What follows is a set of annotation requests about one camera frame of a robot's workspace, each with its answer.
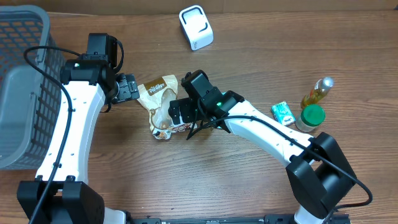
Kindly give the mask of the brown PaniTree snack pouch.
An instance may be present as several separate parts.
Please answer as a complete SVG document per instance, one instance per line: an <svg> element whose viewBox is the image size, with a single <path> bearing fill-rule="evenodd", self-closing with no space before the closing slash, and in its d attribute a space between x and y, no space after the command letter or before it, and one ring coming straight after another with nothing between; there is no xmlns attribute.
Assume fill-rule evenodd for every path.
<svg viewBox="0 0 398 224"><path fill-rule="evenodd" d="M156 139L170 139L172 133L183 132L192 123L175 124L169 116L170 102L177 99L178 81L175 75L166 75L138 86L138 102L149 113L150 130Z"/></svg>

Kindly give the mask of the teal Kleenex tissue pack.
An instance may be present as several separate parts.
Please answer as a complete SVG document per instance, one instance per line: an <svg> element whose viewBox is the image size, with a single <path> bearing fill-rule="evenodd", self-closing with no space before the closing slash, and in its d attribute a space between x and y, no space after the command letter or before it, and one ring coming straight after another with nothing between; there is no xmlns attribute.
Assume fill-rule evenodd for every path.
<svg viewBox="0 0 398 224"><path fill-rule="evenodd" d="M295 123L295 116L285 101L271 106L271 112L274 119L284 126Z"/></svg>

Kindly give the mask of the green lid jar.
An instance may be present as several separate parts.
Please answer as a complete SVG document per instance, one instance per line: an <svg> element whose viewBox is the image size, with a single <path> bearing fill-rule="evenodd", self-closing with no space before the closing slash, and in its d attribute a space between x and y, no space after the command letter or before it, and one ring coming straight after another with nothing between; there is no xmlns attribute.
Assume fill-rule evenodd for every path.
<svg viewBox="0 0 398 224"><path fill-rule="evenodd" d="M295 125L299 130L308 133L321 125L325 120L325 116L325 111L321 106L308 105L296 119Z"/></svg>

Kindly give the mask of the yellow oil bottle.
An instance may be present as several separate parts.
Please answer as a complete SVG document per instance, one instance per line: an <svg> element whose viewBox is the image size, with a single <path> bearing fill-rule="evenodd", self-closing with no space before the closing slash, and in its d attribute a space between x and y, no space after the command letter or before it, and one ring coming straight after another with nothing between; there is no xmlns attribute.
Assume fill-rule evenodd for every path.
<svg viewBox="0 0 398 224"><path fill-rule="evenodd" d="M300 104L301 108L304 109L308 105L317 104L320 100L327 96L333 85L334 80L332 79L332 77L319 79L319 81L316 82L314 88L311 89L310 93L303 97Z"/></svg>

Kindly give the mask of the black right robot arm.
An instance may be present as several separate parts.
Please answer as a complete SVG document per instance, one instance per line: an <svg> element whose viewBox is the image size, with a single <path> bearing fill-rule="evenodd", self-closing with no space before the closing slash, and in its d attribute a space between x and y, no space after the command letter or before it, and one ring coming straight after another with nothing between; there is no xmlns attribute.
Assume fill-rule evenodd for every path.
<svg viewBox="0 0 398 224"><path fill-rule="evenodd" d="M203 70L182 78L188 97L172 100L173 124L221 128L265 150L285 168L293 195L300 207L293 223L325 223L337 204L355 185L355 174L336 140L327 133L317 137L294 131L255 109L243 96L213 86Z"/></svg>

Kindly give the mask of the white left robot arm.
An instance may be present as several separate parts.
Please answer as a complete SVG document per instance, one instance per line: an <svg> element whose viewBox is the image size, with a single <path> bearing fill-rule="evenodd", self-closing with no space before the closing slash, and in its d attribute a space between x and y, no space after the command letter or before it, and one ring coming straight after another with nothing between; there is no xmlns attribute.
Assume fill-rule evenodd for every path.
<svg viewBox="0 0 398 224"><path fill-rule="evenodd" d="M30 223L127 223L127 212L108 208L88 185L93 132L104 105L139 97L133 74L92 56L67 60L58 84L62 104L47 154L17 199Z"/></svg>

